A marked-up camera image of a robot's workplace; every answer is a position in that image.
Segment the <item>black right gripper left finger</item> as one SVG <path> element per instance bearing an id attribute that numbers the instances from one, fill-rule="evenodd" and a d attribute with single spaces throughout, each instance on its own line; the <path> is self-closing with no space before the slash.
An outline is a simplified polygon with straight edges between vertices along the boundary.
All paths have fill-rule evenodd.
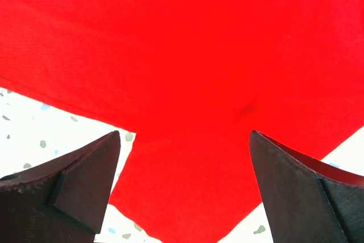
<path id="1" fill-rule="evenodd" d="M 1 178 L 1 242 L 93 242 L 121 149 L 112 131 L 73 152 Z"/>

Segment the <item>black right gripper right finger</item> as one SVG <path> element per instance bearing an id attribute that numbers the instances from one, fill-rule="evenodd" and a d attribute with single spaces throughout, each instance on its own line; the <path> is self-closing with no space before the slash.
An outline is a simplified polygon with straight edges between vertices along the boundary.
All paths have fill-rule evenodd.
<path id="1" fill-rule="evenodd" d="M 363 242 L 363 176 L 258 131 L 249 145 L 274 242 Z"/>

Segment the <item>red t shirt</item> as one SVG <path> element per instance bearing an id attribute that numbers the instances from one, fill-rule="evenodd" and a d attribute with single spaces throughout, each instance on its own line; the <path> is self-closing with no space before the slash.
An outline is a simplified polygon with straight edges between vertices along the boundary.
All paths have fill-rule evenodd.
<path id="1" fill-rule="evenodd" d="M 251 131 L 323 158 L 363 126 L 363 0 L 1 0 L 1 86 L 135 132 L 112 205 L 217 242 L 261 202 Z"/>

